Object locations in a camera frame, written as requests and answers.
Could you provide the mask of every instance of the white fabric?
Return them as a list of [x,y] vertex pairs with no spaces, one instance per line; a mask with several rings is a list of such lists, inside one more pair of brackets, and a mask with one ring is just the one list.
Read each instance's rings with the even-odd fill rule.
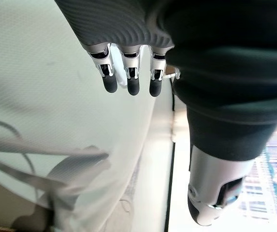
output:
[[[101,172],[83,189],[73,211],[58,209],[57,223],[64,231],[99,230],[126,189],[154,105],[148,56],[144,52],[140,93],[133,97],[119,87],[110,94],[54,1],[0,0],[0,121],[38,147],[82,150],[94,145],[109,155],[94,165],[102,166]],[[0,141],[8,138],[13,136],[0,127]],[[36,176],[42,177],[65,157],[29,155]],[[2,156],[1,162],[31,173],[19,154]],[[1,174],[0,183],[36,200],[33,188],[19,188]]]

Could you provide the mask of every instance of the dark green fabric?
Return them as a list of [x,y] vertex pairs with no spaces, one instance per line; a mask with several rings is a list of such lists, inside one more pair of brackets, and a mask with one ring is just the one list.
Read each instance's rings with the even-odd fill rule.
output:
[[277,125],[277,0],[174,1],[160,18],[192,144],[228,160],[258,156]]

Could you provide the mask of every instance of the metal component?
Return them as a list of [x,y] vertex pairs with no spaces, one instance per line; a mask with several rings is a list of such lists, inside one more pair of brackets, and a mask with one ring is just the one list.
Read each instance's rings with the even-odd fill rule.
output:
[[152,47],[152,51],[156,54],[166,54],[170,49],[172,49],[174,46],[170,47]]
[[133,54],[140,50],[141,45],[135,46],[118,46],[119,50],[125,54]]
[[88,52],[88,53],[98,53],[105,50],[105,48],[108,46],[109,43],[99,43],[96,45],[85,45],[80,42],[82,47]]
[[180,69],[175,68],[175,78],[178,80],[180,78]]
[[253,163],[254,159],[221,160],[193,146],[188,204],[198,224],[211,225],[225,207],[238,198],[243,178],[250,172]]
[[127,78],[137,79],[140,67],[140,46],[122,47],[122,49],[124,49],[121,50],[122,61]]
[[151,80],[155,79],[161,81],[166,69],[165,54],[157,54],[150,50],[150,72]]
[[110,44],[107,44],[105,48],[99,46],[100,49],[96,53],[88,52],[91,56],[96,68],[100,71],[102,77],[113,76],[114,74],[114,64],[110,53]]

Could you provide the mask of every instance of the black rubber cap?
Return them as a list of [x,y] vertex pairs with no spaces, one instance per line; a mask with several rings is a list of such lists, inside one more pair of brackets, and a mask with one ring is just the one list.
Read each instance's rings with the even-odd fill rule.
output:
[[197,222],[197,218],[199,215],[199,211],[197,210],[197,208],[195,208],[195,206],[192,204],[192,202],[190,201],[189,197],[188,197],[188,208],[191,214],[191,217],[193,218],[193,220],[198,224]]
[[109,93],[116,92],[118,85],[117,85],[117,80],[115,75],[103,77],[103,82],[107,92]]
[[161,88],[162,88],[162,81],[159,80],[150,80],[150,87],[149,87],[149,92],[152,97],[157,97],[161,93]]
[[128,79],[128,92],[135,96],[139,92],[139,79],[131,78]]

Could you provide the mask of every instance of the robotic hand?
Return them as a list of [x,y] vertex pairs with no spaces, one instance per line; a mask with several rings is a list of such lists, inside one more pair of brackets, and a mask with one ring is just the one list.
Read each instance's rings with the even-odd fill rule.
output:
[[139,91],[141,45],[151,51],[152,96],[160,93],[165,59],[180,69],[174,92],[190,127],[188,205],[198,224],[210,225],[238,198],[277,126],[277,0],[56,3],[108,92],[117,90],[110,43],[121,51],[131,95]]

